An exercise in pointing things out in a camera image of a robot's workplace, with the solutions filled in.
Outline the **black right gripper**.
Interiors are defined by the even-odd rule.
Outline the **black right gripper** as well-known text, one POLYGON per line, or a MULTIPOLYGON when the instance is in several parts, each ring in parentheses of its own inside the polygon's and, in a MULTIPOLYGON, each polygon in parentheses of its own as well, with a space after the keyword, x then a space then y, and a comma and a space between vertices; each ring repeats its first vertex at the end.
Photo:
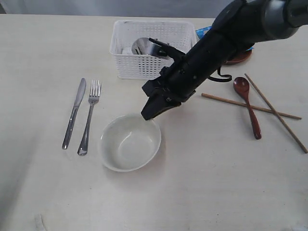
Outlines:
POLYGON ((207 59, 204 57, 182 57, 170 67, 163 68, 160 76, 147 81, 142 90, 148 100, 141 111, 145 120, 181 106, 207 79, 207 59))

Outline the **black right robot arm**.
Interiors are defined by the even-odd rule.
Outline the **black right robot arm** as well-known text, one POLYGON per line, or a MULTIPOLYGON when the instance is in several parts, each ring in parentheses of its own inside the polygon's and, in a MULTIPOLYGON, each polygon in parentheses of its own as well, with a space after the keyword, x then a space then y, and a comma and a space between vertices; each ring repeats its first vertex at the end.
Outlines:
POLYGON ((142 117, 150 120, 180 106, 228 60, 256 43, 287 39, 307 23, 305 0, 235 0, 187 53, 154 40, 174 62, 143 85, 148 101, 142 117))

